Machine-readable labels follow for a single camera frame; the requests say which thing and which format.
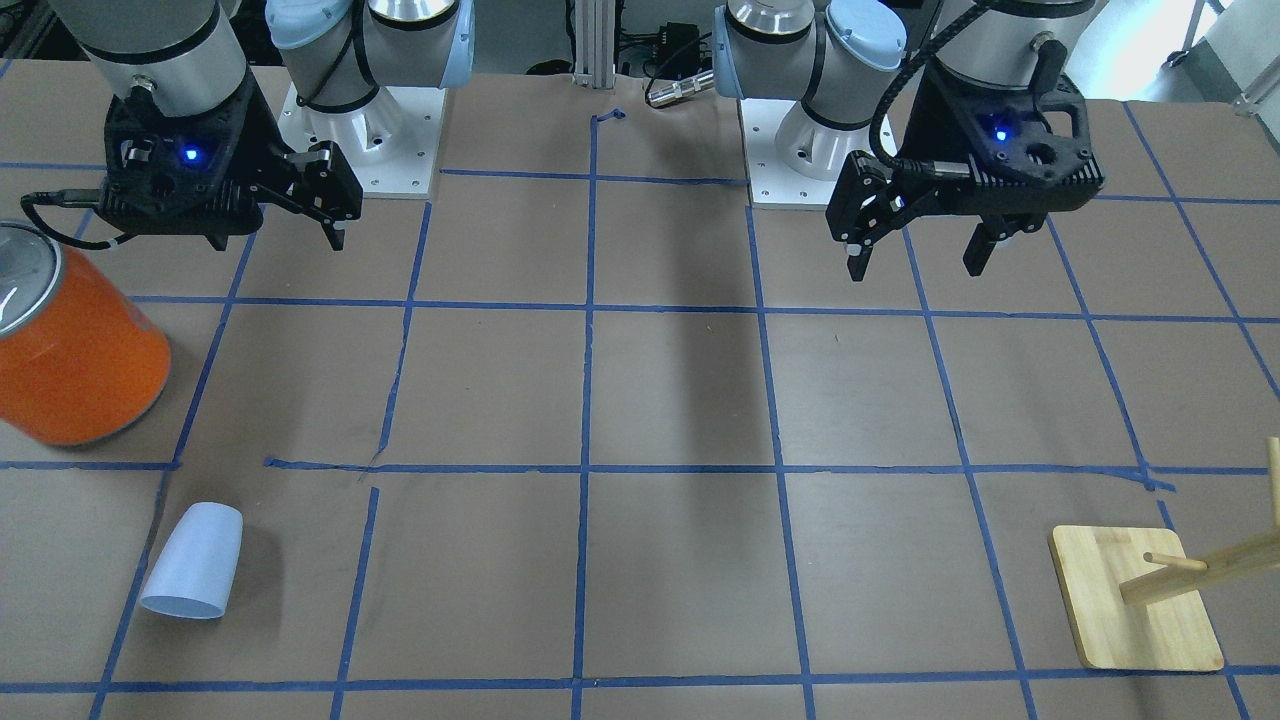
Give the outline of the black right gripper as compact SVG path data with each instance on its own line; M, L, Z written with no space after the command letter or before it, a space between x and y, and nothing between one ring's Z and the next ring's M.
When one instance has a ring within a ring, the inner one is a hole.
M285 152L278 143L244 143L236 151L236 190L238 222L261 222L259 204L271 202L323 222L335 252L346 246L347 222L362 217L364 188L334 141L319 141L303 152ZM227 251L229 234L204 237L212 250Z

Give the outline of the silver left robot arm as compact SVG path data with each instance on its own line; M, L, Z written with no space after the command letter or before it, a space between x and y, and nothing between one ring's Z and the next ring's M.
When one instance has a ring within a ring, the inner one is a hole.
M832 178L832 238L863 281L874 246L922 217L974 217L979 275L1019 232L1105 186L1066 76L1101 1L728 1L712 31L718 94L796 102L790 164Z

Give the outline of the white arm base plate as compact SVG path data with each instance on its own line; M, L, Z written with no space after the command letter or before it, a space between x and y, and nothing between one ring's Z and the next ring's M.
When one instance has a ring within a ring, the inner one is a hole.
M449 96L444 88L389 87L364 108L328 114L300 106L291 86L278 124L300 151L320 141L337 142L366 197L426 201Z
M819 211L827 208L846 156L870 150L867 127L832 129L813 120L799 101L739 101L751 206Z

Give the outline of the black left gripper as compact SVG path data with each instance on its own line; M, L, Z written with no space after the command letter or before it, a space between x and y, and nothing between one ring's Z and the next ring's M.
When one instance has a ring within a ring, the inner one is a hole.
M826 208L831 238L846 245L851 282L863 282L873 247L891 231L923 217L952 215L947 196L973 181L964 161L924 161L922 174L893 170L868 151L850 152ZM979 277L997 247L1012 234L1006 219L979 219L963 254L969 277Z

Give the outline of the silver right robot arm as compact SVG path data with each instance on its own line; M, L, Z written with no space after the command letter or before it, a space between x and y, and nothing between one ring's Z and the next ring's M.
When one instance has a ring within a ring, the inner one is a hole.
M116 229L99 242L50 233L82 250L193 236L221 251L260 229L264 204L307 217L342 250L372 186L358 169L422 159L394 91L458 88L474 69L471 1L269 1L269 38L303 128L296 146L219 1L52 10L111 88L106 174L95 190L33 192L20 205L42 232L41 206L88 208Z

